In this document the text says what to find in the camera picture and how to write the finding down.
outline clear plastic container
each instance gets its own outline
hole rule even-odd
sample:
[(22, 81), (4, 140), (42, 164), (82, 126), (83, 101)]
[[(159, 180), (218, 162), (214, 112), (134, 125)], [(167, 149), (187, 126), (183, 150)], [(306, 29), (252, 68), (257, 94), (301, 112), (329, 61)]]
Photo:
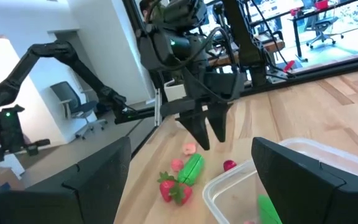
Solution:
[[(358, 175), (358, 157), (355, 155), (309, 139), (287, 139), (279, 144)], [(243, 224), (245, 221), (260, 224), (259, 195), (267, 193), (252, 160), (211, 180), (203, 190), (204, 201), (220, 224)]]

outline black office chair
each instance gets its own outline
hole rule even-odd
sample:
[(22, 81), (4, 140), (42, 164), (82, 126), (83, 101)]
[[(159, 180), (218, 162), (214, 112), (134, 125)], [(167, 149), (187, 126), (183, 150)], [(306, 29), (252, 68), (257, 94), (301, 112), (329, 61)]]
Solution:
[(85, 139), (85, 134), (90, 130), (94, 130), (94, 125), (98, 124), (101, 129), (104, 130), (104, 124), (107, 124), (105, 119), (98, 119), (93, 122), (88, 121), (88, 116), (91, 115), (98, 104), (97, 101), (89, 101), (88, 97), (86, 103), (81, 103), (80, 97), (74, 91), (74, 89), (68, 84), (68, 82), (60, 82), (51, 86), (53, 92), (60, 100), (60, 104), (63, 105), (66, 119), (85, 119), (86, 125), (75, 133), (76, 138)]
[[(303, 1), (304, 5), (308, 5), (310, 3), (310, 1), (308, 1), (308, 0), (302, 0), (302, 1)], [(324, 33), (324, 31), (328, 27), (332, 26), (338, 20), (337, 16), (326, 17), (326, 13), (327, 12), (324, 13), (324, 17), (322, 19), (319, 18), (319, 14), (310, 16), (309, 18), (307, 18), (306, 31), (315, 31), (316, 32), (316, 37), (306, 42), (306, 46), (310, 47), (310, 49), (313, 49), (312, 44), (318, 40), (321, 40), (322, 42), (324, 42), (325, 40), (330, 39), (330, 40), (332, 40), (332, 43), (335, 44), (336, 41), (332, 38), (332, 36), (341, 35), (341, 38), (344, 37), (342, 34), (325, 34)]]

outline desk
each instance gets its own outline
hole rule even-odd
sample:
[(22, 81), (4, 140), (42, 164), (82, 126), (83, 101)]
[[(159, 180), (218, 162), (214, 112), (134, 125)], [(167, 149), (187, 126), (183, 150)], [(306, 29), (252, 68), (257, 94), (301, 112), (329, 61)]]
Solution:
[[(264, 44), (266, 51), (270, 55), (272, 55), (275, 52), (278, 52), (279, 50), (281, 50), (285, 47), (285, 43), (283, 40), (277, 40), (276, 43), (277, 43), (278, 49), (276, 48), (274, 42), (269, 42), (269, 43)], [(234, 52), (234, 58), (236, 59), (236, 62), (239, 61), (239, 52)], [(221, 66), (221, 65), (227, 65), (227, 64), (230, 64), (230, 58), (228, 55), (224, 55), (217, 59), (209, 60), (209, 65)]]
[(292, 21), (293, 30), (294, 30), (294, 33), (295, 33), (295, 43), (296, 43), (296, 52), (297, 52), (296, 56), (298, 57), (299, 60), (301, 60), (302, 62), (307, 62), (308, 61), (307, 59), (302, 58), (302, 50), (301, 50), (301, 43), (300, 43), (300, 40), (299, 40), (297, 22), (299, 20), (301, 20), (301, 19), (306, 19), (308, 17), (315, 16), (315, 15), (318, 15), (318, 14), (320, 14), (322, 12), (330, 11), (332, 9), (342, 7), (342, 6), (345, 6), (347, 4), (350, 4), (350, 3), (353, 3), (353, 2), (356, 2), (356, 1), (358, 1), (358, 0), (347, 0), (347, 1), (341, 2), (339, 4), (333, 4), (331, 6), (328, 6), (326, 9), (321, 9), (321, 10), (316, 9), (315, 11), (307, 12), (306, 14), (304, 14), (302, 16), (293, 17), (293, 18), (290, 19)]
[(198, 148), (206, 167), (189, 202), (182, 207), (165, 203), (158, 173), (182, 157), (184, 143), (194, 142), (167, 118), (131, 162), (115, 223), (215, 224), (202, 198), (204, 186), (222, 173), (226, 159), (250, 159), (255, 136), (275, 142), (304, 137), (358, 156), (358, 72), (241, 98), (227, 114), (226, 142), (218, 142), (210, 127), (208, 132), (211, 150)]

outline toy vegetable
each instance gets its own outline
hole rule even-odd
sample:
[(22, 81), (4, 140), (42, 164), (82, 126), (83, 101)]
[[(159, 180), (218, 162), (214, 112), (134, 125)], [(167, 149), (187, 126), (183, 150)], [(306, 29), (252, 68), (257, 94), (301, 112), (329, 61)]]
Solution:
[(192, 186), (196, 182), (197, 177), (204, 167), (204, 158), (200, 154), (193, 154), (184, 168), (179, 171), (178, 181), (186, 185)]

